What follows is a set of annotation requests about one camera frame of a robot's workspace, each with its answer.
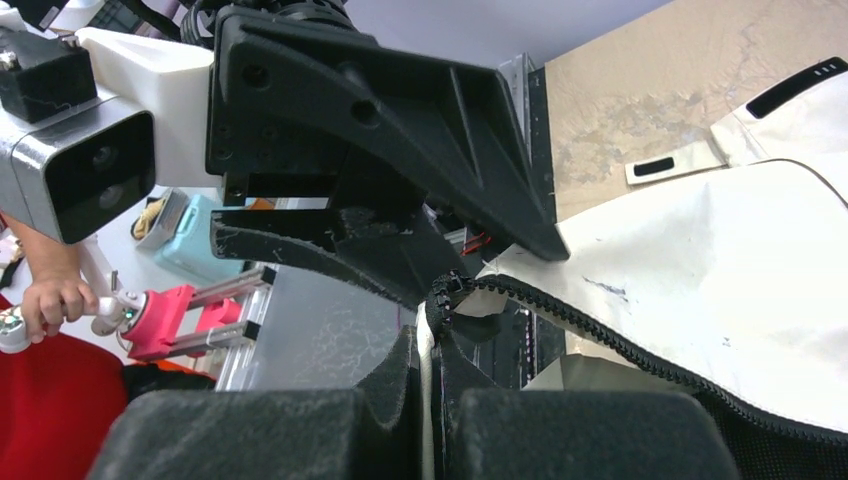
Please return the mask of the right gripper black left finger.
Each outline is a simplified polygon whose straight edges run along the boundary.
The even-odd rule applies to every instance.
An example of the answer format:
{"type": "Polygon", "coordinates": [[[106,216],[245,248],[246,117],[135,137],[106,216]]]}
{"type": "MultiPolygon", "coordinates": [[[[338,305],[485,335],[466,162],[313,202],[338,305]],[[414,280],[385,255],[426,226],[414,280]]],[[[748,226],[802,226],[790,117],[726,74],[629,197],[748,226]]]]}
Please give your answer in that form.
{"type": "Polygon", "coordinates": [[[113,424],[91,479],[416,479],[419,402],[406,326],[349,389],[160,391],[113,424]]]}

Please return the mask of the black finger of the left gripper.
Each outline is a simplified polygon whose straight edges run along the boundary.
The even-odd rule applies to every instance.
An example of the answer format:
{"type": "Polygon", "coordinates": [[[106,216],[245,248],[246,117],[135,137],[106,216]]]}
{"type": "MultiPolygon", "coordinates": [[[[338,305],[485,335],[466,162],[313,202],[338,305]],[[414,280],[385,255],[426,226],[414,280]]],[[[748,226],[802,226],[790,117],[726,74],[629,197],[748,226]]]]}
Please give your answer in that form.
{"type": "Polygon", "coordinates": [[[423,210],[389,217],[365,207],[216,210],[210,233],[219,258],[313,271],[408,308],[438,277],[467,271],[423,210]]]}
{"type": "Polygon", "coordinates": [[[366,153],[486,234],[569,257],[499,71],[383,47],[336,5],[229,5],[214,39],[210,174],[306,177],[324,196],[366,153]]]}

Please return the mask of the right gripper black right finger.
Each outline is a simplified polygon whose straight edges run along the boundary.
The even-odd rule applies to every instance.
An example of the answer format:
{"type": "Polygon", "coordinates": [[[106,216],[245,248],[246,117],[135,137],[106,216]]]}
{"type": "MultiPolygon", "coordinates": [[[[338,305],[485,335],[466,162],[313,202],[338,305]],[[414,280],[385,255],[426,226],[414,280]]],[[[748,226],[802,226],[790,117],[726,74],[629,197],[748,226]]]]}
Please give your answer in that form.
{"type": "Polygon", "coordinates": [[[434,393],[447,479],[737,479],[694,398],[650,391],[503,389],[440,340],[434,393]]]}

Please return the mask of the person's hand in background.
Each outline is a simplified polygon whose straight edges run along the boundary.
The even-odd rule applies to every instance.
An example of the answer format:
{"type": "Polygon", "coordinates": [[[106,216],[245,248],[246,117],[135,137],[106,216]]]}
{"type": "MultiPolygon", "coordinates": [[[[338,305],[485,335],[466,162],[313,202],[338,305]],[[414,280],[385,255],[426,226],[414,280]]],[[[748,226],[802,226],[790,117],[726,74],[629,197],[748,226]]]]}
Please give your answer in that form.
{"type": "Polygon", "coordinates": [[[28,339],[37,344],[55,336],[64,323],[95,314],[99,298],[78,273],[65,272],[35,279],[24,292],[20,307],[28,339]]]}

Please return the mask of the beige jacket with black lining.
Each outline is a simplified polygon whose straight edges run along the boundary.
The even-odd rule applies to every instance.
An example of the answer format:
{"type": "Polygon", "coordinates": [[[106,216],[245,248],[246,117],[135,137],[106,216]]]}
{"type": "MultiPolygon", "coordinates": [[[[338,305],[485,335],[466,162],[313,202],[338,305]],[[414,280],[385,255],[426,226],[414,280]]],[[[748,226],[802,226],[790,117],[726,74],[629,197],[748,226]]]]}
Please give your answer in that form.
{"type": "Polygon", "coordinates": [[[513,300],[699,392],[747,479],[847,475],[847,64],[763,91],[633,191],[513,246],[458,310],[513,300]]]}

